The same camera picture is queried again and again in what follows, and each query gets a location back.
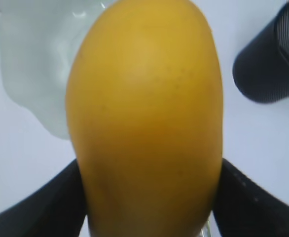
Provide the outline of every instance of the black cup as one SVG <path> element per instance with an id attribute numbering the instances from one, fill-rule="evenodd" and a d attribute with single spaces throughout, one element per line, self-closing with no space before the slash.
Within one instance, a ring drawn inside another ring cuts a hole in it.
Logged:
<path id="1" fill-rule="evenodd" d="M 272 103 L 289 96 L 289 2 L 237 56 L 233 77 L 253 101 Z"/>

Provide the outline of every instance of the white background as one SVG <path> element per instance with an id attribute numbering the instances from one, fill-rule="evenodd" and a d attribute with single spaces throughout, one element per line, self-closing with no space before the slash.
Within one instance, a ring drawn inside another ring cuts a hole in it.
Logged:
<path id="1" fill-rule="evenodd" d="M 195 0 L 213 30 L 225 93 L 224 157 L 289 204 L 289 99 L 258 105 L 232 79 L 237 53 L 285 0 Z M 51 136 L 5 94 L 0 77 L 0 211 L 24 199 L 75 158 L 71 144 Z M 82 236 L 87 237 L 85 227 Z"/>

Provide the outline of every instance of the ripe mango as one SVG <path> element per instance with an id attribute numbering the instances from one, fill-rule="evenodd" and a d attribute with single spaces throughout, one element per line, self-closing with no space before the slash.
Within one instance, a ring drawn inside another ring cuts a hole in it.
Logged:
<path id="1" fill-rule="evenodd" d="M 221 170 L 212 32 L 189 0 L 119 0 L 86 36 L 66 110 L 95 237 L 193 237 Z"/>

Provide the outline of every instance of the black object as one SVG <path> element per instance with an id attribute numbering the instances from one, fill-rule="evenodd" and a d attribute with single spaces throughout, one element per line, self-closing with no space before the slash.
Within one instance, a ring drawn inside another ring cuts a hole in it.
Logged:
<path id="1" fill-rule="evenodd" d="M 289 3 L 240 52 L 233 77 L 239 90 L 256 102 L 289 96 Z"/>
<path id="2" fill-rule="evenodd" d="M 39 191 L 0 214 L 0 237 L 78 237 L 86 213 L 75 160 Z"/>
<path id="3" fill-rule="evenodd" d="M 289 237 L 289 206 L 226 160 L 213 211 L 222 237 Z M 86 213 L 73 161 L 35 194 L 0 214 L 0 237 L 78 237 Z"/>
<path id="4" fill-rule="evenodd" d="M 289 237 L 289 206 L 226 160 L 213 211 L 222 237 Z"/>

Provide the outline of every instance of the translucent plastic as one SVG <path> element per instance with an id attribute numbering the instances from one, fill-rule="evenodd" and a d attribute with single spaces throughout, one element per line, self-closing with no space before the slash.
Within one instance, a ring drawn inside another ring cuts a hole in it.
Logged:
<path id="1" fill-rule="evenodd" d="M 64 96 L 76 53 L 114 0 L 0 0 L 4 88 L 51 134 L 68 139 Z"/>

